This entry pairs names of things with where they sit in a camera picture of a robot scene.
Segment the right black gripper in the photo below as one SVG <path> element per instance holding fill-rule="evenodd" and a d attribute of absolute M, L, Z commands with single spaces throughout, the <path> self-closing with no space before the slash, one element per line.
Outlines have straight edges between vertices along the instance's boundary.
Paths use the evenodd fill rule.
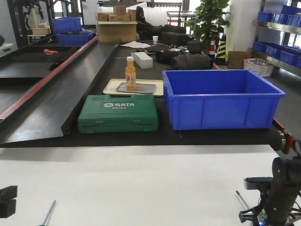
<path fill-rule="evenodd" d="M 239 212 L 241 223 L 251 221 L 254 226 L 293 226 L 301 219 L 301 158 L 277 157 L 272 163 L 272 177 L 247 177 L 246 190 L 260 192 L 257 206 Z"/>

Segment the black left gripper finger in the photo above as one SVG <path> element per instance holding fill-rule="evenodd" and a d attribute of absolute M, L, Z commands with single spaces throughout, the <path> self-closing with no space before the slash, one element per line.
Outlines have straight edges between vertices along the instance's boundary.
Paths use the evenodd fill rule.
<path fill-rule="evenodd" d="M 8 186 L 0 190 L 0 217 L 8 218 L 16 212 L 18 186 Z"/>

